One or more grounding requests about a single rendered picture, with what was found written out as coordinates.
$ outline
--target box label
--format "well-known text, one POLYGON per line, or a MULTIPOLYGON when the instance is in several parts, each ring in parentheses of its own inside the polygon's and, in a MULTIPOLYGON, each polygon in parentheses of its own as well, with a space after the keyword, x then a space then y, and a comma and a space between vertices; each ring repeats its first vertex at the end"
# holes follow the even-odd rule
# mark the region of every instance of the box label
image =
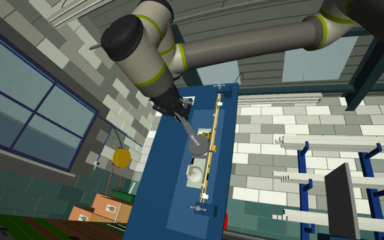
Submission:
POLYGON ((86 222, 88 220, 88 217, 80 214, 80 216, 78 217, 78 220, 82 222, 86 222))
POLYGON ((108 212, 111 212, 111 213, 115 213, 116 212, 116 207, 108 204, 106 206, 105 210, 108 211, 108 212))

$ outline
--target blue window frame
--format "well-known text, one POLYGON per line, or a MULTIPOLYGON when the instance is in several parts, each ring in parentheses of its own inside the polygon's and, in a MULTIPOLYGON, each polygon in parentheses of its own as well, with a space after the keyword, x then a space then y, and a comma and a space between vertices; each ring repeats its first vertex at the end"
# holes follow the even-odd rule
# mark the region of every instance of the blue window frame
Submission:
POLYGON ((0 34, 0 149, 69 172, 98 114, 0 34))

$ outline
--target gray disc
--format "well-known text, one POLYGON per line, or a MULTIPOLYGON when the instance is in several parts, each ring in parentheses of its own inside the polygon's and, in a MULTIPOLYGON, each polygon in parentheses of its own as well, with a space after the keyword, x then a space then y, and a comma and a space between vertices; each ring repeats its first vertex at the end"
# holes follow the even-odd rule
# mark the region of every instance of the gray disc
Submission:
POLYGON ((193 155, 203 155, 206 151, 209 150, 210 141, 205 136, 197 135, 196 140, 200 144, 199 146, 190 139, 188 143, 188 149, 193 155))

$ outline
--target green floor stripe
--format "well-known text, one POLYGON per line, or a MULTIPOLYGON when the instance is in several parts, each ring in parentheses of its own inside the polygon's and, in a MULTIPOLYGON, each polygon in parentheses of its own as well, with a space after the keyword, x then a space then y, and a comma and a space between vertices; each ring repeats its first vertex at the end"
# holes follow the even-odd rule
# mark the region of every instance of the green floor stripe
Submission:
POLYGON ((24 231, 30 238, 33 240, 48 240, 45 236, 43 236, 40 232, 38 232, 31 225, 26 223, 21 217, 8 215, 8 218, 14 222, 20 229, 24 231))
POLYGON ((101 223, 101 222, 96 222, 97 224, 100 224, 101 226, 107 228, 107 229, 110 229, 112 231, 115 231, 116 233, 119 233, 121 235, 124 235, 124 232, 123 231, 120 231, 120 230, 117 230, 116 228, 114 227, 111 227, 111 226, 108 226, 107 224, 104 224, 104 223, 101 223))
POLYGON ((7 228, 9 230, 9 235, 11 235, 15 240, 31 240, 32 238, 20 229, 13 221, 11 221, 8 216, 9 215, 0 214, 1 227, 7 228))
POLYGON ((38 217, 32 217, 34 220, 36 220, 36 222, 38 222, 39 224, 41 224, 44 228, 48 229, 49 231, 51 231, 52 233, 54 233, 56 236, 58 236, 59 238, 63 239, 63 240, 68 240, 68 237, 70 237, 68 234, 66 234, 65 232, 61 231, 60 229, 58 229, 57 227, 55 227, 54 225, 50 224, 49 222, 47 222, 47 220, 43 219, 43 218, 38 218, 38 217))

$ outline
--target window frame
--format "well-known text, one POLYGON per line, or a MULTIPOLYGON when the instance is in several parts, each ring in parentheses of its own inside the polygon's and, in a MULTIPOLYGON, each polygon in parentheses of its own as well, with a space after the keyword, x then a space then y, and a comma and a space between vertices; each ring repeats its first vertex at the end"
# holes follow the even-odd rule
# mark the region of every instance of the window frame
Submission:
POLYGON ((21 102, 17 101, 16 99, 13 99, 12 97, 10 97, 7 94, 1 92, 1 90, 0 90, 0 95, 6 97, 7 99, 9 99, 11 101, 13 101, 14 103, 16 103, 19 106, 27 109, 28 111, 31 111, 31 115, 29 116, 28 120, 25 122, 24 126, 22 127, 21 131, 18 133, 17 137, 13 140, 14 142, 13 142, 11 147, 13 147, 15 145, 15 143, 17 142, 15 140, 18 140, 20 138, 20 135, 23 133, 24 129, 27 127, 27 125, 29 124, 30 120, 34 116, 39 116, 39 117, 43 116, 43 119, 45 119, 46 121, 48 121, 51 124, 54 124, 55 126, 63 129, 63 126, 60 127, 60 125, 58 123, 50 120, 49 118, 45 117, 44 115, 42 115, 40 113, 37 113, 39 107, 43 104, 43 102, 45 101, 45 99, 47 98, 49 93, 54 89, 54 87, 59 87, 61 89, 64 89, 66 92, 70 93, 72 96, 77 98, 77 100, 79 100, 82 104, 84 104, 87 108, 89 108, 93 112, 93 117, 91 118, 91 120, 90 120, 90 122, 89 122, 89 124, 88 124, 88 126, 87 126, 87 128, 86 128, 86 130, 85 130, 85 132, 84 132, 84 134, 83 134, 79 144, 76 147, 76 150, 75 150, 74 154, 72 155, 72 159, 69 162, 68 168, 65 168, 65 167, 62 167, 62 166, 58 166, 58 165, 53 164, 51 162, 47 162, 47 161, 42 160, 40 158, 37 158, 37 157, 31 156, 31 155, 25 154, 23 152, 14 150, 14 149, 12 149, 10 147, 6 147, 6 146, 3 146, 3 145, 0 145, 0 149, 1 150, 4 150, 6 152, 18 155, 20 157, 32 160, 34 162, 37 162, 37 163, 40 163, 40 164, 44 164, 46 166, 49 166, 49 167, 52 167, 52 168, 55 168, 55 169, 58 169, 58 170, 61 170, 61 171, 69 173, 71 171, 71 169, 72 169, 72 167, 73 167, 73 165, 75 163, 75 160, 76 160, 76 158, 77 158, 77 156, 78 156, 78 154, 79 154, 79 152, 80 152, 80 150, 81 150, 81 148, 82 148, 82 146, 83 146, 83 144, 85 142, 85 139, 87 138, 87 136, 88 136, 88 134, 89 134, 93 124, 95 123, 95 120, 96 120, 97 116, 99 115, 100 111, 97 108, 95 108, 93 105, 91 105, 89 102, 87 102, 85 99, 83 99, 76 92, 74 92, 72 89, 67 87, 64 83, 62 83, 59 79, 57 79, 54 75, 52 75, 49 71, 47 71, 44 67, 42 67, 40 64, 38 64, 36 61, 34 61, 31 57, 29 57, 21 49, 19 49, 17 46, 15 46, 11 41, 9 41, 1 33, 0 33, 0 45, 2 45, 5 48, 7 48, 16 57, 21 59, 23 62, 25 62, 27 65, 29 65, 31 68, 33 68, 35 71, 37 71, 44 78, 46 78, 48 81, 50 81, 52 83, 52 86, 45 93, 44 97, 41 99, 40 103, 37 105, 37 107, 35 109, 31 109, 31 108, 25 106, 21 102))

